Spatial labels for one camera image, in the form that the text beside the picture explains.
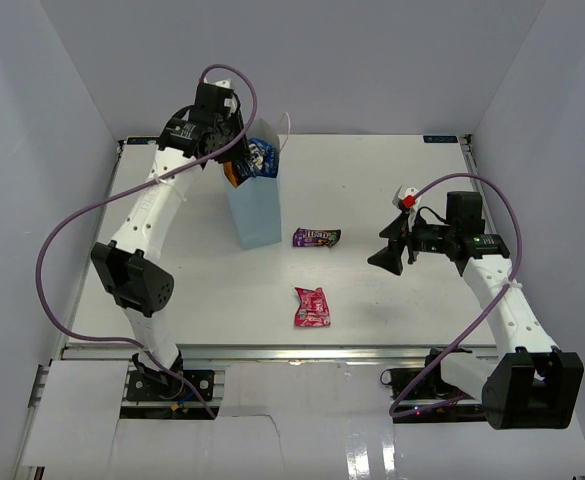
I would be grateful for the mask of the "orange Kettle chips bag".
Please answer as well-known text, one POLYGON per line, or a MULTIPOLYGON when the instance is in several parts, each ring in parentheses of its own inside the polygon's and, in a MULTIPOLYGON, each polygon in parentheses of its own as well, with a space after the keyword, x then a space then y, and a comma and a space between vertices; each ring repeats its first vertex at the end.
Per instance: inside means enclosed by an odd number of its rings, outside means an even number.
POLYGON ((223 172, 227 181, 234 187, 238 188, 245 180, 240 169, 233 162, 223 163, 223 172))

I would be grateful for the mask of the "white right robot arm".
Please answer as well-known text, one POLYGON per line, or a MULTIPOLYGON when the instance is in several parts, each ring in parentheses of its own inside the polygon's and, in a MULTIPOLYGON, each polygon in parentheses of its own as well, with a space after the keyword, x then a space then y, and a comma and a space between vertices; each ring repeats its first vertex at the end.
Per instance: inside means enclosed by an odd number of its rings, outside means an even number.
POLYGON ((393 200, 399 216, 380 233, 385 248, 369 257, 369 264, 400 275, 404 264, 418 254, 441 254, 452 261, 475 295, 498 354, 491 365, 459 341, 433 349, 424 368, 397 389, 389 414, 409 415, 401 407, 407 396, 424 385, 433 397, 444 399, 459 390, 461 397, 478 401, 489 425, 503 429, 565 429, 572 420, 584 366, 575 352, 561 350, 531 309, 515 265, 503 239, 485 231, 480 193, 454 191, 447 195, 446 215, 437 224, 421 216, 413 188, 393 200))

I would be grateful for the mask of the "red pink candy packet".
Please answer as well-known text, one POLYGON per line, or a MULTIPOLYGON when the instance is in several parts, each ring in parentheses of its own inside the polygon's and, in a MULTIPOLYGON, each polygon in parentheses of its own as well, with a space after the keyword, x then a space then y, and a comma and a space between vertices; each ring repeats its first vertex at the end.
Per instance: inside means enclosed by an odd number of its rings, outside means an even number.
POLYGON ((294 316, 298 328, 321 328, 331 325, 331 313, 322 288, 315 290, 296 287, 299 307, 294 316))

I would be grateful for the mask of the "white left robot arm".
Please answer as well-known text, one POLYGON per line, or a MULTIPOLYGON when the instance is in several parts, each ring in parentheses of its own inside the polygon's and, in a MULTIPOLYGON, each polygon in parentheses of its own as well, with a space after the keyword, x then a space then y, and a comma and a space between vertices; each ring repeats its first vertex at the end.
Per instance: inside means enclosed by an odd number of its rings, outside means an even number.
POLYGON ((171 399, 183 387, 182 357, 169 334, 165 308, 174 291, 173 276, 160 266, 166 235, 202 165, 217 152, 221 162, 249 152, 240 101, 230 81, 201 82, 193 105, 175 113, 156 142, 143 190, 108 243, 98 242, 91 260, 107 293, 127 317, 142 349, 133 363, 145 385, 171 399))

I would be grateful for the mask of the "blue snack bag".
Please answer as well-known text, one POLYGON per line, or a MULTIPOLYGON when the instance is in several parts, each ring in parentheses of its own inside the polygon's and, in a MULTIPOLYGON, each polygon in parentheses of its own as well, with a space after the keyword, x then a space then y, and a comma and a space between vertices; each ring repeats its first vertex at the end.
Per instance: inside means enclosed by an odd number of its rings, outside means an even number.
POLYGON ((248 178, 276 178, 279 170, 278 150, 260 138, 248 140, 249 152, 246 158, 240 159, 234 166, 234 175, 238 183, 248 178))

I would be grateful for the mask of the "purple Skittles packet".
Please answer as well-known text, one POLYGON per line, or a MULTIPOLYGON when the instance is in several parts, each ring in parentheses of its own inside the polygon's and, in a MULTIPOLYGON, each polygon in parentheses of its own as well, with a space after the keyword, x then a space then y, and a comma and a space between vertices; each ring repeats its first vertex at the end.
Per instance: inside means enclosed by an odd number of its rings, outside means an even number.
POLYGON ((340 229, 305 229, 298 228, 292 237, 292 246, 297 248, 327 247, 335 246, 341 238, 340 229))

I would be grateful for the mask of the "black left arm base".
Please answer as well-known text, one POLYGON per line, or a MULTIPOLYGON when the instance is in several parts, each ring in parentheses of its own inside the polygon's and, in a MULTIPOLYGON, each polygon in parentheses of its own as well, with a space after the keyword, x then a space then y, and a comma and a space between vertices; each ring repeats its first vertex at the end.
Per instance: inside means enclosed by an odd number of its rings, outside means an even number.
MULTIPOLYGON (((187 378, 210 406, 213 414, 216 372, 214 370, 186 370, 187 378)), ((120 417, 128 420, 212 420, 198 397, 178 381, 167 391, 157 393, 150 383, 135 369, 131 370, 122 398, 120 417)))

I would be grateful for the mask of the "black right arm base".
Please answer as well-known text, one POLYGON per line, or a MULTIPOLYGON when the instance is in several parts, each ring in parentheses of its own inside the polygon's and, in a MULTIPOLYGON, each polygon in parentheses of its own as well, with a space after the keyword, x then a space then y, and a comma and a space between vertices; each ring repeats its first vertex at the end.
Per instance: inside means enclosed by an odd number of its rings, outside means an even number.
MULTIPOLYGON (((421 367, 395 367, 384 369, 379 381, 391 391, 394 401, 399 393, 420 373, 421 367)), ((411 390, 397 408, 398 412, 416 410, 409 416, 394 418, 394 424, 452 424, 486 422, 483 407, 457 387, 444 383, 435 373, 430 373, 411 390), (446 402, 464 395, 462 401, 421 411, 426 405, 446 402)))

